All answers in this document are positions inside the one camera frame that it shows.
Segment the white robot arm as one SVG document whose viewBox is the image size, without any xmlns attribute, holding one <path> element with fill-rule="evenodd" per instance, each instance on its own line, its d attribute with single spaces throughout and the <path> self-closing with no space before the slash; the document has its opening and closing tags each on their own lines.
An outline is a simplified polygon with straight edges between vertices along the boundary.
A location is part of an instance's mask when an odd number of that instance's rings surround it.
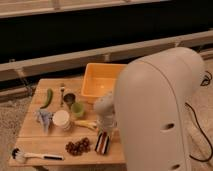
<svg viewBox="0 0 213 171">
<path fill-rule="evenodd" d="M 101 125 L 118 124 L 127 171 L 191 171 L 185 102 L 203 76 L 197 52 L 171 48 L 126 65 L 94 103 Z"/>
</svg>

